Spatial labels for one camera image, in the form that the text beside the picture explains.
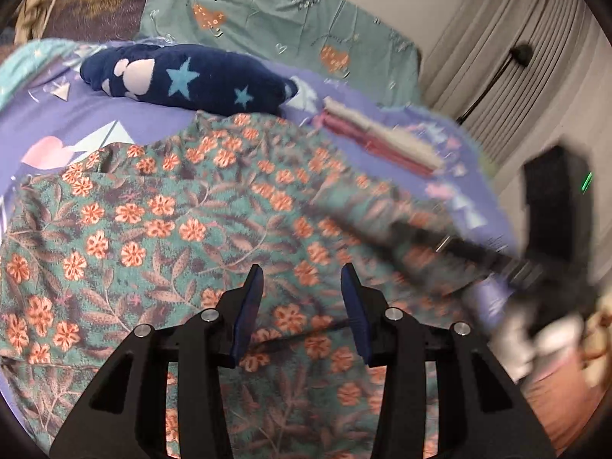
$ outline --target green bedsheet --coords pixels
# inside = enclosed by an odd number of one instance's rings
[[[265,296],[253,344],[221,373],[240,459],[369,457],[384,369],[366,369],[345,326],[340,268],[422,322],[449,325],[446,295],[465,278],[444,256],[403,250],[427,284],[406,278],[328,213],[361,233],[394,220],[452,232],[436,201],[418,202],[354,171],[319,131],[273,116],[197,114],[148,146],[114,143],[61,174],[26,179],[0,247],[2,371],[36,442],[48,450],[68,412],[137,325],[184,322],[244,281],[253,263]],[[427,448],[435,452],[435,372]],[[176,368],[166,439],[178,453]]]
[[[147,0],[140,31],[346,80],[385,106],[419,102],[415,44],[346,0]]]

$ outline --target white folded towel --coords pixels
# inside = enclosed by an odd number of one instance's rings
[[[444,160],[425,141],[403,130],[390,130],[388,127],[366,117],[361,112],[350,109],[339,101],[327,96],[323,100],[325,110],[376,136],[392,146],[402,155],[433,171],[444,167]]]

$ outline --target green indicator light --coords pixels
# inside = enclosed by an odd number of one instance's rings
[[[591,181],[593,181],[593,173],[589,173],[589,175],[584,180],[584,183],[582,183],[582,193],[586,193],[586,190],[588,190],[591,186]]]

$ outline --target beige curtain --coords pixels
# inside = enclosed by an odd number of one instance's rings
[[[423,64],[424,102],[458,117],[509,49],[529,42],[530,66],[513,63],[464,124],[489,159],[503,164],[563,84],[584,46],[589,16],[583,0],[465,0]]]
[[[520,168],[525,160],[563,138],[590,156],[594,179],[595,225],[592,276],[612,285],[612,46],[595,20],[589,19],[586,41],[571,63],[558,94],[500,167],[493,188],[523,240],[527,222]]]

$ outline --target black speaker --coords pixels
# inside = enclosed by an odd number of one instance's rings
[[[538,288],[536,332],[568,312],[586,319],[595,311],[597,290],[589,283],[593,175],[587,159],[562,144],[528,161],[523,174],[529,207],[524,255],[559,272]]]

